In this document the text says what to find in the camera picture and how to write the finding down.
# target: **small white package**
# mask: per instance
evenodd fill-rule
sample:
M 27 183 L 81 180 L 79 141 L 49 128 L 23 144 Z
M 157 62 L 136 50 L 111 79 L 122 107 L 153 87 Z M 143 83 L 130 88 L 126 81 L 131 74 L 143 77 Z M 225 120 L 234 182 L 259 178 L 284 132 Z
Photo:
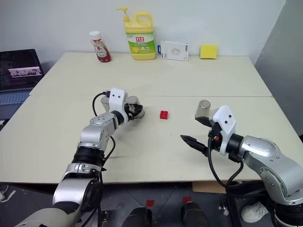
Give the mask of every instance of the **small white package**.
M 162 58 L 188 61 L 188 45 L 188 43 L 161 41 Z

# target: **table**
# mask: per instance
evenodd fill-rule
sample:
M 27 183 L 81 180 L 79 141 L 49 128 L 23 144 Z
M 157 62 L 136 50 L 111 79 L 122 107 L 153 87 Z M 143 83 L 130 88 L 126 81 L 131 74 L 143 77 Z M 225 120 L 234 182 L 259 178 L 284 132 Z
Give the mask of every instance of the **table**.
M 180 138 L 190 135 L 206 143 L 209 128 L 194 120 L 199 100 L 214 110 L 228 105 L 237 120 L 236 132 L 274 141 L 303 166 L 303 144 L 272 97 L 138 96 L 145 116 L 118 128 L 116 150 L 104 166 L 104 182 L 171 182 L 214 180 L 207 159 Z M 0 181 L 57 183 L 76 151 L 82 129 L 93 117 L 93 96 L 30 96 L 0 131 Z M 160 120 L 160 110 L 169 111 Z M 103 106 L 96 103 L 97 113 Z M 228 179 L 238 164 L 213 152 L 214 167 Z M 237 179 L 259 179 L 244 167 Z
M 76 52 L 63 55 L 30 95 L 94 96 L 112 87 L 135 96 L 271 96 L 246 56 L 134 61 L 113 54 L 101 63 L 95 53 Z

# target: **ketchup bottle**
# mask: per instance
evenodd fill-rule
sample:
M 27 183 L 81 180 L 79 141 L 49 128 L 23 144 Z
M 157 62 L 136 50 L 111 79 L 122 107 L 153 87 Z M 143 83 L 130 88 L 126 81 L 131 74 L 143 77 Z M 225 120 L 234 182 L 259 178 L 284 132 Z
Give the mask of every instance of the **ketchup bottle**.
M 99 31 L 92 31 L 89 33 L 91 37 L 91 43 L 95 48 L 95 52 L 97 58 L 100 62 L 109 62 L 111 60 L 111 56 L 107 47 L 104 45 L 101 35 Z

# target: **laptop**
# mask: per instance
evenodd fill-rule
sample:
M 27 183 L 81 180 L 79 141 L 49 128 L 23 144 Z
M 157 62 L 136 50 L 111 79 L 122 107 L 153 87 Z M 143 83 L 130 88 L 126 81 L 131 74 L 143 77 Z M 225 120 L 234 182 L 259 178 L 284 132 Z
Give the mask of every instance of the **laptop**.
M 0 52 L 0 120 L 12 117 L 43 76 L 34 49 Z

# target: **gray wall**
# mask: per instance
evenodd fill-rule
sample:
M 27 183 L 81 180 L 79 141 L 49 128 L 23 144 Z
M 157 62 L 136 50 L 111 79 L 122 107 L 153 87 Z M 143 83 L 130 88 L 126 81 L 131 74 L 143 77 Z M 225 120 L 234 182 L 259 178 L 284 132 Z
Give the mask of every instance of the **gray wall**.
M 288 120 L 303 134 L 303 0 L 287 0 L 256 68 Z

